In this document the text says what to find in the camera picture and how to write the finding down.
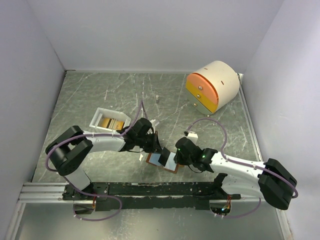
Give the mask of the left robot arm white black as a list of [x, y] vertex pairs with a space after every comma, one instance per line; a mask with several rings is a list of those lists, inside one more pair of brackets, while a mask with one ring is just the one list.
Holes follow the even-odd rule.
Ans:
[[93, 183], [80, 168], [90, 153], [133, 152], [137, 147], [145, 153], [161, 153], [162, 147], [152, 123], [146, 118], [114, 132], [88, 132], [74, 125], [50, 143], [46, 149], [46, 168], [57, 172], [75, 189], [81, 199], [89, 199]]

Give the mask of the dark credit card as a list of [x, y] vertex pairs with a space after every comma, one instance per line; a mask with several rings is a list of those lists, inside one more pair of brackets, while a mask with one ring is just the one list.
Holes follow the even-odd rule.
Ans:
[[158, 162], [160, 163], [161, 166], [163, 167], [166, 166], [170, 154], [171, 152], [166, 147], [162, 149], [162, 152], [160, 153], [160, 157], [158, 159]]

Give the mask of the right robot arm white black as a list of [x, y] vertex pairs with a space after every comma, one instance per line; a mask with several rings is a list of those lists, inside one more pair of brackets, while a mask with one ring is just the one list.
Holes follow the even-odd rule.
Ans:
[[276, 159], [270, 158], [266, 162], [230, 159], [216, 149], [201, 149], [187, 137], [179, 139], [175, 147], [174, 160], [179, 165], [227, 175], [212, 186], [212, 193], [218, 199], [228, 194], [263, 197], [271, 206], [287, 210], [291, 200], [298, 196], [294, 191], [297, 180]]

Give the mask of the brown leather card holder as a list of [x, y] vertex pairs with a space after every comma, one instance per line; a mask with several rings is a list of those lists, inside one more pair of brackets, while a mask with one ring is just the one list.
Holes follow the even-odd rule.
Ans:
[[146, 158], [146, 162], [155, 167], [159, 167], [165, 171], [176, 174], [178, 172], [179, 165], [174, 160], [175, 155], [176, 154], [174, 152], [170, 152], [168, 156], [161, 155], [160, 153], [150, 153]]

